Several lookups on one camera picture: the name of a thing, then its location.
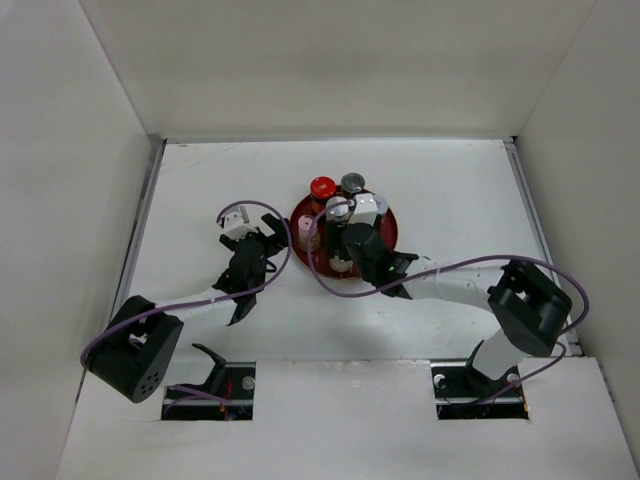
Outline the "silver lid tall jar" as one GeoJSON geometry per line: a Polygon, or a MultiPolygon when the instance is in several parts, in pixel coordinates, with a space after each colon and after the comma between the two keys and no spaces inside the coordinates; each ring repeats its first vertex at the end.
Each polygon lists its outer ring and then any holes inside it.
{"type": "Polygon", "coordinates": [[[342,196],[327,201],[325,219],[327,223],[347,223],[351,217],[353,202],[342,196]]]}

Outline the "pink lid spice shaker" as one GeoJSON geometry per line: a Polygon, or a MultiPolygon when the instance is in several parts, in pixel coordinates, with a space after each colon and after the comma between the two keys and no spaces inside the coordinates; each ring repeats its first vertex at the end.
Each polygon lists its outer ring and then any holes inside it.
{"type": "Polygon", "coordinates": [[[313,225],[313,216],[300,216],[297,226],[299,248],[303,252],[316,252],[321,246],[321,236],[318,227],[313,225]]]}

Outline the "black pump white bottle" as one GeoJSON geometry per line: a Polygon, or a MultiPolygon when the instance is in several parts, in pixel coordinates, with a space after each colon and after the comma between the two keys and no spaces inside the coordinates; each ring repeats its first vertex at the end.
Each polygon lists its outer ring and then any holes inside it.
{"type": "Polygon", "coordinates": [[[332,271],[339,274],[350,274],[353,266],[354,263],[351,259],[342,259],[338,256],[334,256],[329,259],[329,267],[332,271]]]}

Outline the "red lid chili sauce jar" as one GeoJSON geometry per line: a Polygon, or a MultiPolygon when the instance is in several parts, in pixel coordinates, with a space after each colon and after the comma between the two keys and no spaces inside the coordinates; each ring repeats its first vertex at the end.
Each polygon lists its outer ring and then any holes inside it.
{"type": "Polygon", "coordinates": [[[327,176],[319,176],[310,182],[309,186],[311,207],[314,214],[318,214],[326,207],[327,202],[336,194],[335,181],[327,176]]]}

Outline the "black top grinder bottle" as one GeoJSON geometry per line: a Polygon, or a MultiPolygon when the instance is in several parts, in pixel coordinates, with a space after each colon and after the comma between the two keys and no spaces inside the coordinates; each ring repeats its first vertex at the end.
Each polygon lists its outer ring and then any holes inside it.
{"type": "Polygon", "coordinates": [[[357,172],[349,172],[342,176],[341,193],[345,198],[353,198],[365,190],[366,180],[357,172]]]}

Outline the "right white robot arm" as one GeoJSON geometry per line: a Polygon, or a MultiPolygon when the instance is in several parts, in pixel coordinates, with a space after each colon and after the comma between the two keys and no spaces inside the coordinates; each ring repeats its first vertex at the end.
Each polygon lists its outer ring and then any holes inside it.
{"type": "Polygon", "coordinates": [[[499,330],[472,351],[464,384],[483,396],[528,356],[548,357],[573,307],[570,297],[529,257],[489,255],[451,264],[390,249],[366,223],[328,227],[327,244],[352,261],[377,293],[403,300],[441,300],[495,317],[499,330]]]}

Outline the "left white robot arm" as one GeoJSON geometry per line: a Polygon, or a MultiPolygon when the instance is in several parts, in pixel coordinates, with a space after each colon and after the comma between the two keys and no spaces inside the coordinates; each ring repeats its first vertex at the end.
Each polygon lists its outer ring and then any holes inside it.
{"type": "Polygon", "coordinates": [[[224,214],[219,219],[220,243],[231,251],[231,258],[213,286],[169,303],[140,295],[128,298],[107,328],[85,347],[82,367],[138,404],[160,387],[185,317],[201,317],[223,327],[244,320],[257,304],[257,295],[282,272],[270,258],[281,251],[292,253],[288,219],[267,213],[261,220],[271,234],[252,225],[243,207],[224,214]]]}

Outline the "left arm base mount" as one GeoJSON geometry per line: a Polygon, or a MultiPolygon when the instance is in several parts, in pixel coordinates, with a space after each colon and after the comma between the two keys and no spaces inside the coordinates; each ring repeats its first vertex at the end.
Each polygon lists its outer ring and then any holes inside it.
{"type": "Polygon", "coordinates": [[[207,363],[175,361],[165,376],[163,421],[251,421],[256,389],[255,362],[228,362],[201,343],[192,347],[207,363]]]}

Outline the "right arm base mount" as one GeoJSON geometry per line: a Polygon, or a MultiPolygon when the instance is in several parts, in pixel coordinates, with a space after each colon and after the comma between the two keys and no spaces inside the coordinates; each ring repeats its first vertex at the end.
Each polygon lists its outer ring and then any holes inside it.
{"type": "Polygon", "coordinates": [[[439,420],[529,419],[521,386],[498,394],[520,379],[517,366],[491,380],[461,362],[432,363],[431,377],[439,420]]]}

